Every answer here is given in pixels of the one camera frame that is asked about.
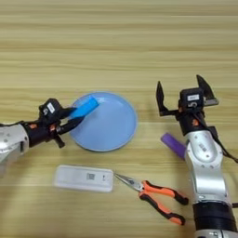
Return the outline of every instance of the label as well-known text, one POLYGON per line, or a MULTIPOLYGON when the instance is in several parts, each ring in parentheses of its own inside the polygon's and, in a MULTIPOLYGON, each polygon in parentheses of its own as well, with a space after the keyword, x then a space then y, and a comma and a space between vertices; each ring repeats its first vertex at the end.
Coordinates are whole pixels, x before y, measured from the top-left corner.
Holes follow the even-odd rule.
POLYGON ((199 94, 194 94, 194 95, 189 95, 188 96, 188 101, 192 101, 192 100, 199 100, 199 94))
POLYGON ((48 109, 50 110, 51 113, 55 112, 55 108, 53 107, 51 102, 48 103, 47 107, 48 107, 48 109))

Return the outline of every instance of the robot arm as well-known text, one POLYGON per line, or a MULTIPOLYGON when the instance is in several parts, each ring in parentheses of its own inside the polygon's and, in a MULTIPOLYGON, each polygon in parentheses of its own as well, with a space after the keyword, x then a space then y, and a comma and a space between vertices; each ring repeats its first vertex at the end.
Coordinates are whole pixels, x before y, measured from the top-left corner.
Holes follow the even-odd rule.
POLYGON ((237 238, 231 200, 221 172, 224 148, 218 143, 214 127, 205 123, 205 106, 218 105, 209 84, 197 75, 199 87, 180 92, 178 110, 169 111, 164 105, 160 82, 157 103, 160 115, 175 115, 187 140, 186 163, 190 170, 193 190, 195 238, 237 238))
POLYGON ((70 116, 76 108, 62 108, 56 99, 49 99, 39 107, 39 118, 33 122, 18 122, 14 125, 0 125, 0 176, 8 164, 16 161, 29 148, 54 139, 60 148, 64 142, 60 135, 76 128, 84 116, 69 120, 65 125, 61 120, 70 116))

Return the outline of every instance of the pliers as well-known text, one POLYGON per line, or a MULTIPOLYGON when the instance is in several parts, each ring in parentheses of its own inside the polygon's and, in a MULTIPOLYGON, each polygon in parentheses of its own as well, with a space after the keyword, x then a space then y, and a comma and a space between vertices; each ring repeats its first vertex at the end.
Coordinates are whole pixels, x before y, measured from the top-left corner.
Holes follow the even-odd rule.
POLYGON ((173 197, 177 202, 182 205, 187 205, 189 203, 189 199, 182 194, 178 193, 175 190, 152 185, 149 181, 144 180, 142 182, 136 181, 130 177, 114 174, 118 179, 122 180, 125 184, 127 184, 130 188, 139 192, 139 198, 143 201, 148 202, 152 205, 163 217, 169 219, 170 221, 177 223, 178 225, 185 224, 185 218, 176 213, 172 213, 165 206, 155 201, 150 192, 152 193, 160 193, 166 196, 173 197))

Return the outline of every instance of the pliers jaw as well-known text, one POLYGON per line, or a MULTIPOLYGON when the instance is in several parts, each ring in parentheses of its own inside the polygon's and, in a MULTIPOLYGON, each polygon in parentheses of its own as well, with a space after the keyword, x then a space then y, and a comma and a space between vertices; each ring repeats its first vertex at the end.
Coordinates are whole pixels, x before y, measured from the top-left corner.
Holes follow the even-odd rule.
POLYGON ((118 179, 123 181, 127 186, 129 186, 131 189, 137 191, 137 192, 142 192, 144 190, 144 186, 141 182, 136 181, 130 177, 123 176, 123 175, 118 175, 114 174, 118 179))

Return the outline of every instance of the blue object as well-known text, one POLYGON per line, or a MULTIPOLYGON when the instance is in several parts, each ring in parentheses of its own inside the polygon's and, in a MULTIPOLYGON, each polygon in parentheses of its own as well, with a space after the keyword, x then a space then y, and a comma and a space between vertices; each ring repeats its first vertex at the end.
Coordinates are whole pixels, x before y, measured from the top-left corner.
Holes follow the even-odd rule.
POLYGON ((93 112, 98 106, 99 103, 93 97, 88 98, 87 100, 82 101, 82 104, 74 112, 71 113, 70 117, 75 118, 86 116, 93 112))
POLYGON ((133 138, 138 124, 133 107, 122 97, 109 92, 85 95, 73 107, 80 107, 92 97, 99 106, 71 131, 73 140, 95 152, 108 152, 126 145, 133 138))
POLYGON ((161 141, 181 159, 185 159, 186 146, 177 139, 175 139, 171 134, 164 134, 161 137, 161 141))

